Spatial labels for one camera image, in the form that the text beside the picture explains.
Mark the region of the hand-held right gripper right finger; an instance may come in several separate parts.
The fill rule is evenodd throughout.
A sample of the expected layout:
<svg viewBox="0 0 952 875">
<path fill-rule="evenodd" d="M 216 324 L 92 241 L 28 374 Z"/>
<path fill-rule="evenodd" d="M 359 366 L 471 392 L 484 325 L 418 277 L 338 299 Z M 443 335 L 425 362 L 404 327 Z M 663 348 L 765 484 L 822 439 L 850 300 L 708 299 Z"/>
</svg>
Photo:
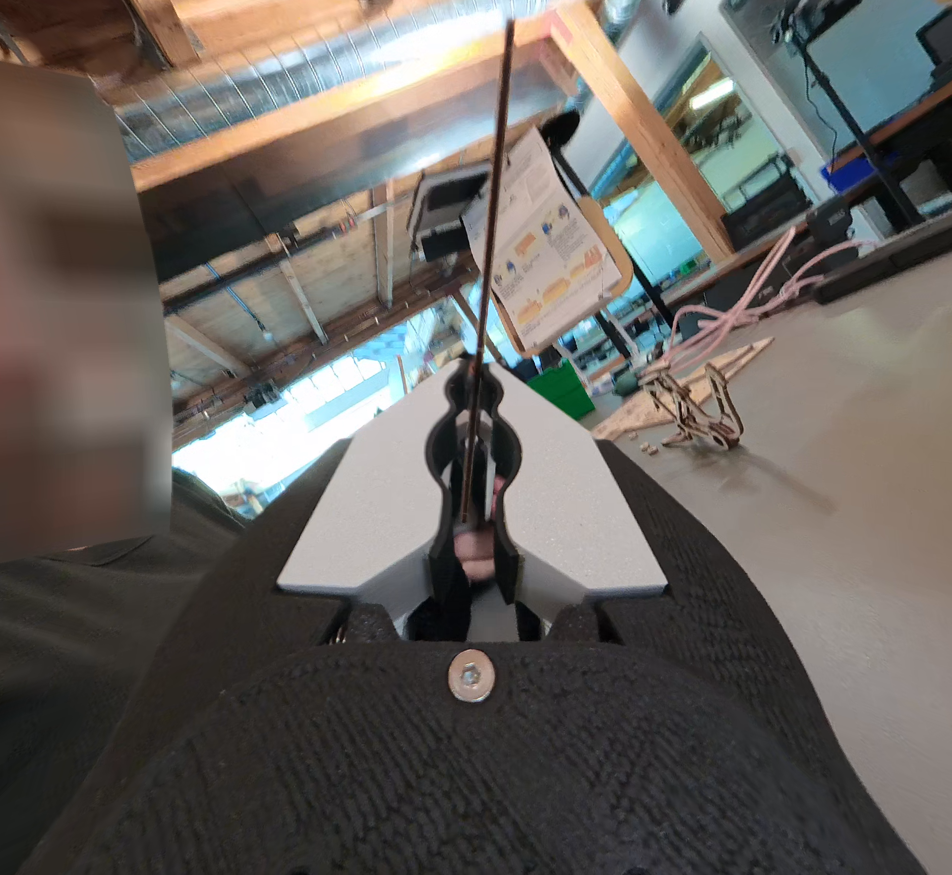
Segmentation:
<svg viewBox="0 0 952 875">
<path fill-rule="evenodd" d="M 486 499 L 495 582 L 507 604 L 655 596 L 667 579 L 589 431 L 497 364 L 484 369 L 491 424 Z"/>
</svg>

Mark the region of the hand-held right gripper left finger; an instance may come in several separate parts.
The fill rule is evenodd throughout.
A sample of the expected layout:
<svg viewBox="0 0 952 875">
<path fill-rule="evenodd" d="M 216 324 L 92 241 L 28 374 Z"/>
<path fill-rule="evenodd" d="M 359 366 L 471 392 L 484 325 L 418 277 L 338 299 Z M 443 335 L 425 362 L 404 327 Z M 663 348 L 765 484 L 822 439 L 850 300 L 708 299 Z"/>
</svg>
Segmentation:
<svg viewBox="0 0 952 875">
<path fill-rule="evenodd" d="M 359 429 L 277 578 L 290 593 L 429 596 L 426 556 L 445 488 L 425 443 L 454 406 L 457 359 Z"/>
</svg>

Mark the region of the thin wooden model panel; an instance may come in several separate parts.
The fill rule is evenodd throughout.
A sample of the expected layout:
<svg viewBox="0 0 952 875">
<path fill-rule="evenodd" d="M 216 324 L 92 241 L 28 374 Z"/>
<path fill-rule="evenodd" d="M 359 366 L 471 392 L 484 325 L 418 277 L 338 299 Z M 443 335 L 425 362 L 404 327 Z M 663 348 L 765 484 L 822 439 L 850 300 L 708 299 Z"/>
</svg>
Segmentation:
<svg viewBox="0 0 952 875">
<path fill-rule="evenodd" d="M 460 500 L 459 521 L 464 525 L 470 522 L 475 451 L 481 416 L 482 366 L 486 343 L 486 324 L 491 298 L 490 271 L 493 266 L 497 232 L 498 207 L 501 198 L 503 168 L 506 160 L 506 130 L 510 97 L 512 62 L 515 51 L 516 20 L 506 21 L 504 50 L 499 73 L 495 129 L 492 150 L 492 165 L 489 178 L 489 192 L 486 203 L 484 246 L 482 254 L 482 291 L 477 322 L 477 343 L 470 370 L 470 402 L 468 406 L 468 427 L 464 447 L 463 480 Z"/>
</svg>

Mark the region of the flat wooden parts sheet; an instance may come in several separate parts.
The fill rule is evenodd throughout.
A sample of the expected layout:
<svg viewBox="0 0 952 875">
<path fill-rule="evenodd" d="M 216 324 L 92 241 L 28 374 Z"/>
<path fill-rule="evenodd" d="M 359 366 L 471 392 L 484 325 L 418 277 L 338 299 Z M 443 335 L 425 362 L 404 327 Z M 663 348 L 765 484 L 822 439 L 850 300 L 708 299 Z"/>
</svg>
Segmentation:
<svg viewBox="0 0 952 875">
<path fill-rule="evenodd" d="M 767 350 L 774 343 L 774 340 L 773 337 L 757 340 L 754 343 L 729 350 L 708 363 L 720 369 L 727 381 L 730 381 L 750 365 L 756 357 Z M 698 401 L 707 413 L 714 416 L 719 415 L 716 401 L 710 397 L 704 368 L 697 369 L 677 380 L 690 388 L 692 398 Z M 656 409 L 650 396 L 640 390 L 630 396 L 617 411 L 596 426 L 592 431 L 592 436 L 599 440 L 615 440 L 628 433 L 641 432 L 666 425 L 675 425 L 672 416 L 663 410 Z"/>
</svg>

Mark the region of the person's left hand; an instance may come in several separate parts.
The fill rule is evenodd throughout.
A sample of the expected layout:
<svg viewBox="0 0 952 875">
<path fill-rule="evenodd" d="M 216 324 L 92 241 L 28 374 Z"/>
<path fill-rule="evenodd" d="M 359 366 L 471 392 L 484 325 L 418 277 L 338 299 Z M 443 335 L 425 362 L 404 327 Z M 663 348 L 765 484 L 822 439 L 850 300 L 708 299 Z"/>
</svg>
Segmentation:
<svg viewBox="0 0 952 875">
<path fill-rule="evenodd" d="M 495 530 L 497 501 L 505 484 L 503 476 L 493 480 L 489 517 L 479 526 L 459 525 L 454 529 L 453 547 L 470 586 L 488 584 L 495 579 Z"/>
</svg>

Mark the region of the green plastic bin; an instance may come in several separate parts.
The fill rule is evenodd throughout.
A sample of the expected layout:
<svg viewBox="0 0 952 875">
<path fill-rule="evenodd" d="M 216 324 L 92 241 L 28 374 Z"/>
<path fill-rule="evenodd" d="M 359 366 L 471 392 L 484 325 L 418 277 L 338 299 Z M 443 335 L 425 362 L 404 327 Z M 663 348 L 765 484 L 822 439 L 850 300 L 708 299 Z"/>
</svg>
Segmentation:
<svg viewBox="0 0 952 875">
<path fill-rule="evenodd" d="M 567 360 L 544 369 L 527 382 L 530 389 L 551 402 L 573 421 L 595 411 L 595 405 L 574 366 Z"/>
</svg>

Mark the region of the printed instruction sheet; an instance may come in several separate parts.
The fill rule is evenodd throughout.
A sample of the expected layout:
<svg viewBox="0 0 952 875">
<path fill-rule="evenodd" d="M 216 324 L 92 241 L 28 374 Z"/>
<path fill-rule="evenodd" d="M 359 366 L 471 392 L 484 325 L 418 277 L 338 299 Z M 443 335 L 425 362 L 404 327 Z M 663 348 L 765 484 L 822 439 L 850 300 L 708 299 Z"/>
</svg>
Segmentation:
<svg viewBox="0 0 952 875">
<path fill-rule="evenodd" d="M 506 152 L 494 238 L 484 284 L 523 357 L 608 306 L 634 279 L 600 205 L 570 195 L 537 128 Z"/>
</svg>

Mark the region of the black box device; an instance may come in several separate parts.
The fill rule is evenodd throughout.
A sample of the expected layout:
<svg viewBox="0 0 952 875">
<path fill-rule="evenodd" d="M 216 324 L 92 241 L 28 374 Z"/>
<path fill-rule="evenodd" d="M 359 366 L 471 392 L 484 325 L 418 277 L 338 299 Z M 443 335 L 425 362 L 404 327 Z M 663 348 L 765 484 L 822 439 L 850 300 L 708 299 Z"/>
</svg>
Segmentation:
<svg viewBox="0 0 952 875">
<path fill-rule="evenodd" d="M 469 248 L 463 214 L 486 187 L 490 172 L 490 162 L 477 162 L 421 176 L 407 224 L 417 259 L 437 262 Z"/>
</svg>

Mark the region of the person's dark shirt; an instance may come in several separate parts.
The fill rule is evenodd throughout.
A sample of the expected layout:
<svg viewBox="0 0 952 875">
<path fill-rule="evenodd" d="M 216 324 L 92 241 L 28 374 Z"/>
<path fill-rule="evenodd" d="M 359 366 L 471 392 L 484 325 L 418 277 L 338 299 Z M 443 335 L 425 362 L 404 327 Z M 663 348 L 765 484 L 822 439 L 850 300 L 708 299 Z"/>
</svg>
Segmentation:
<svg viewBox="0 0 952 875">
<path fill-rule="evenodd" d="M 1 568 L 1 872 L 16 873 L 244 518 L 175 468 L 171 525 Z"/>
</svg>

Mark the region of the black bar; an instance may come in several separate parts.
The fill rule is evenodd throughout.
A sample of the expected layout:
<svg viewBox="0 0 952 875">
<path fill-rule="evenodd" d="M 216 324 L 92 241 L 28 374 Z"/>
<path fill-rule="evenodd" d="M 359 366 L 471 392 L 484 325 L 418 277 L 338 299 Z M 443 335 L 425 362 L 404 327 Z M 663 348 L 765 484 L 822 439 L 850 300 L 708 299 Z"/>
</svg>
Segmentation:
<svg viewBox="0 0 952 875">
<path fill-rule="evenodd" d="M 880 284 L 951 251 L 951 213 L 911 227 L 884 246 L 828 273 L 812 292 L 820 306 Z"/>
</svg>

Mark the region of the black metal stand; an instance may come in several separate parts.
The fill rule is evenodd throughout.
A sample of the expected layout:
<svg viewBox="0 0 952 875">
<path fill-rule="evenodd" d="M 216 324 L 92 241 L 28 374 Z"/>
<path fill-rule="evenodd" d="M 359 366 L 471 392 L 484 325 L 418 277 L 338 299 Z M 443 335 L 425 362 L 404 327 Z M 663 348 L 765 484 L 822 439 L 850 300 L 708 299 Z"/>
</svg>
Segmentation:
<svg viewBox="0 0 952 875">
<path fill-rule="evenodd" d="M 800 34 L 796 26 L 794 12 L 791 7 L 784 8 L 779 12 L 773 33 L 775 43 L 778 44 L 780 41 L 783 41 L 786 45 L 795 48 L 802 58 L 804 72 L 813 76 L 815 83 L 827 96 L 827 99 L 838 113 L 839 118 L 842 119 L 853 135 L 857 146 L 861 148 L 877 180 L 890 197 L 891 203 L 887 205 L 887 219 L 890 224 L 894 226 L 897 231 L 922 225 L 924 218 L 918 207 L 908 197 L 900 181 L 891 172 L 891 168 L 883 155 L 877 150 L 870 140 L 870 137 L 859 125 L 854 115 L 841 99 L 827 73 L 819 67 L 810 54 L 807 41 Z"/>
</svg>

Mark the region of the wooden top desk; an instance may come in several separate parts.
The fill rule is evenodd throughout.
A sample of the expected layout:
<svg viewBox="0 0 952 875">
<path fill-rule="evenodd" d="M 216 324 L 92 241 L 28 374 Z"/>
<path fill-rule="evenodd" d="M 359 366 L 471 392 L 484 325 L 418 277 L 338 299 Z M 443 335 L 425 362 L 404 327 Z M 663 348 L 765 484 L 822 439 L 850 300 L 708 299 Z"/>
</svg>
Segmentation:
<svg viewBox="0 0 952 875">
<path fill-rule="evenodd" d="M 884 150 L 892 150 L 922 136 L 950 136 L 951 82 L 923 96 L 916 104 L 887 119 L 864 134 L 865 140 Z"/>
</svg>

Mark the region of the assembled wooden model frame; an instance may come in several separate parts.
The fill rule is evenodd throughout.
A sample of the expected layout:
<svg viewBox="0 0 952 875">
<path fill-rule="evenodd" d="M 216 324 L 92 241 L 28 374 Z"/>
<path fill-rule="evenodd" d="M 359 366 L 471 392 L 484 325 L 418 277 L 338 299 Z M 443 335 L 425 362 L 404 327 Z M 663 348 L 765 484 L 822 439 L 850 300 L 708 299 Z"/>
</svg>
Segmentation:
<svg viewBox="0 0 952 875">
<path fill-rule="evenodd" d="M 643 392 L 650 396 L 656 409 L 672 416 L 676 427 L 675 433 L 662 440 L 662 447 L 671 448 L 703 439 L 712 441 L 722 450 L 731 450 L 740 443 L 744 425 L 729 395 L 726 377 L 711 363 L 704 365 L 704 373 L 710 397 L 718 406 L 718 416 L 707 413 L 692 398 L 690 388 L 679 382 L 669 370 L 659 369 L 642 378 Z"/>
</svg>

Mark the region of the wooden support post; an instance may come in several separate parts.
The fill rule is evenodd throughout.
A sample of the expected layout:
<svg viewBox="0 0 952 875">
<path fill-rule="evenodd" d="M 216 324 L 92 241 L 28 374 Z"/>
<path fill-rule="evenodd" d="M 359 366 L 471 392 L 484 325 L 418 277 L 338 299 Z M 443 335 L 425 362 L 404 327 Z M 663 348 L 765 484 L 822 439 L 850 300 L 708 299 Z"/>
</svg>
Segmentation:
<svg viewBox="0 0 952 875">
<path fill-rule="evenodd" d="M 550 16 L 550 36 L 713 263 L 733 255 L 724 208 L 691 156 L 626 67 L 588 5 L 563 3 Z"/>
</svg>

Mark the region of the silver ventilation duct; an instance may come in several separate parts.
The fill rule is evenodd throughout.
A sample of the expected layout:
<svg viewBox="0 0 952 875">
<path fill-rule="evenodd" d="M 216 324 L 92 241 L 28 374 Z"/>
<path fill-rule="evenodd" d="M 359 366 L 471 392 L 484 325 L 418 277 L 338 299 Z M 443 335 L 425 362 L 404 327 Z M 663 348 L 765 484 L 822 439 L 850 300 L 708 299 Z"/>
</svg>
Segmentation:
<svg viewBox="0 0 952 875">
<path fill-rule="evenodd" d="M 553 10 L 565 0 L 437 0 L 381 15 L 331 38 L 204 63 L 137 85 L 114 108 L 132 164 L 206 139 L 278 109 L 455 48 Z M 641 0 L 602 0 L 601 22 L 617 40 Z"/>
</svg>

